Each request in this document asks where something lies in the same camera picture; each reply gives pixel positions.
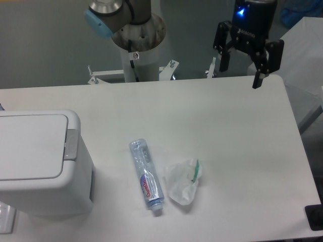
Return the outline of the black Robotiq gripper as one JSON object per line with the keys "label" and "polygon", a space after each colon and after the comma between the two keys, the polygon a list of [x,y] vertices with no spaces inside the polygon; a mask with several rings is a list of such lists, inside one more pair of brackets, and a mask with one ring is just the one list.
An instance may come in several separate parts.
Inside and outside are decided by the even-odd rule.
{"label": "black Robotiq gripper", "polygon": [[277,4],[277,1],[235,1],[232,20],[218,24],[213,42],[221,57],[220,72],[229,67],[231,48],[255,57],[253,89],[261,87],[264,78],[280,69],[285,42],[269,40]]}

